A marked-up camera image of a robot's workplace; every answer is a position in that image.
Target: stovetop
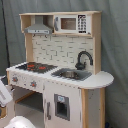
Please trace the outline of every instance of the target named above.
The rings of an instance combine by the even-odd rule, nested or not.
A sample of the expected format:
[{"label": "stovetop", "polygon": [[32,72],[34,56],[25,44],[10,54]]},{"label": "stovetop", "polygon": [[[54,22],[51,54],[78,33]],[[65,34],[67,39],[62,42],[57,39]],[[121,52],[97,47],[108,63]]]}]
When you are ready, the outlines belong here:
[{"label": "stovetop", "polygon": [[27,64],[21,65],[19,67],[16,67],[21,70],[27,70],[29,72],[37,72],[37,73],[46,73],[57,66],[48,65],[48,64],[41,64],[41,63],[35,63],[35,62],[29,62]]}]

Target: gray wall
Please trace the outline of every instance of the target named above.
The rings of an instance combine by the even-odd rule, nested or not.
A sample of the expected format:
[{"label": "gray wall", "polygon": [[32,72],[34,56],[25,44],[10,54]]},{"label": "gray wall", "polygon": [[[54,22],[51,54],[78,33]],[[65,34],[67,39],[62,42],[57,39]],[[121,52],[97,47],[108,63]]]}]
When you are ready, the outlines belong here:
[{"label": "gray wall", "polygon": [[2,12],[2,3],[0,1],[0,76],[6,74],[7,68],[7,52],[6,52],[6,40],[5,40],[5,29]]},{"label": "gray wall", "polygon": [[11,65],[25,61],[19,13],[102,11],[102,70],[115,77],[106,88],[106,120],[128,126],[128,0],[4,0]]}]

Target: oven door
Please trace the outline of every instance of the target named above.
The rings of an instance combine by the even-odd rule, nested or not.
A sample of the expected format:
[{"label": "oven door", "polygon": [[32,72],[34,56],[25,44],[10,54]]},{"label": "oven door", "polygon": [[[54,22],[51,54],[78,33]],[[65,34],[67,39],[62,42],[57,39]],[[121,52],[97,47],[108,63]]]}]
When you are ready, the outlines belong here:
[{"label": "oven door", "polygon": [[78,15],[55,15],[55,33],[78,33]]}]

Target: cabinet handle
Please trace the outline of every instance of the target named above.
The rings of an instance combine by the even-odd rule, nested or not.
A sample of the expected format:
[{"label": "cabinet handle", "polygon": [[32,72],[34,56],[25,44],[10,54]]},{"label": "cabinet handle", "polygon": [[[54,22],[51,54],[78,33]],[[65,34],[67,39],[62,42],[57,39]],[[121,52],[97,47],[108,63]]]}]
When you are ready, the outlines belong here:
[{"label": "cabinet handle", "polygon": [[55,27],[55,30],[56,30],[56,31],[58,31],[57,22],[58,22],[58,17],[56,17],[56,18],[54,19],[54,27]]},{"label": "cabinet handle", "polygon": [[49,115],[50,102],[47,103],[47,117],[48,120],[51,120],[51,116]]}]

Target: play kitchen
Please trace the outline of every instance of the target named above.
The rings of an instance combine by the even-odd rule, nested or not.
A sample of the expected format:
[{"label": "play kitchen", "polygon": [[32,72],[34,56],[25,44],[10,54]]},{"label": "play kitchen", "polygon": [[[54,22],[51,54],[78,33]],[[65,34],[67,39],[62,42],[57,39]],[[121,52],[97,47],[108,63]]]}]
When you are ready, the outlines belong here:
[{"label": "play kitchen", "polygon": [[105,87],[114,78],[101,71],[101,12],[20,17],[27,62],[7,69],[15,115],[39,128],[104,128]]}]

